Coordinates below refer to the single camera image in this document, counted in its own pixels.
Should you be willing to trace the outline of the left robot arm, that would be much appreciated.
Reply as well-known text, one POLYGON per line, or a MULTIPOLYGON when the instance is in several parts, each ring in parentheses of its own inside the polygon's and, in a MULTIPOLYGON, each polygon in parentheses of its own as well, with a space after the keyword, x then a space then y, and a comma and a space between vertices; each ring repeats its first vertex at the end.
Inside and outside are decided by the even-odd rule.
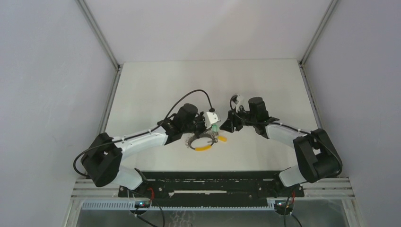
POLYGON ((124 167, 121 162, 149 148, 180 140, 183 134, 200 136, 219 120, 214 111, 199 112, 196 106, 184 104, 177 113, 141 133, 121 137, 111 137, 106 132, 99 134, 83 152, 80 162, 96 187, 120 185, 136 197, 142 197, 148 191, 144 177, 137 169, 124 167))

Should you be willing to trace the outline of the key with green tag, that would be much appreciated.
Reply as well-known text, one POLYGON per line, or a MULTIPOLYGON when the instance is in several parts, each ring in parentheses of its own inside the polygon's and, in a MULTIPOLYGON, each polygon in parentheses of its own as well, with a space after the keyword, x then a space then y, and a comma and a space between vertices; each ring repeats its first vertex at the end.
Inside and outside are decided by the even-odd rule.
POLYGON ((219 128, 218 128, 218 126, 217 126, 216 124, 213 124, 212 127, 211 127, 211 130, 212 130, 214 133, 218 133, 219 128))

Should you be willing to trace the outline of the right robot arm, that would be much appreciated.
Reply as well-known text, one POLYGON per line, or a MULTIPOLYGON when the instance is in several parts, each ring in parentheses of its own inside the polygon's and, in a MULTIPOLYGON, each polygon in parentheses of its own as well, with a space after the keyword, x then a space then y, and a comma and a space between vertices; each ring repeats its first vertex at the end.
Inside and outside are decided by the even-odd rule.
POLYGON ((279 172, 272 180, 276 195, 285 197, 292 186, 315 183, 342 173, 343 162, 324 129, 305 131, 282 123, 269 115, 261 97, 249 99, 248 110, 244 109, 242 100, 240 95, 230 98, 228 116, 220 130, 233 133, 244 126, 253 127, 258 135, 278 141, 295 152, 297 164, 279 172))

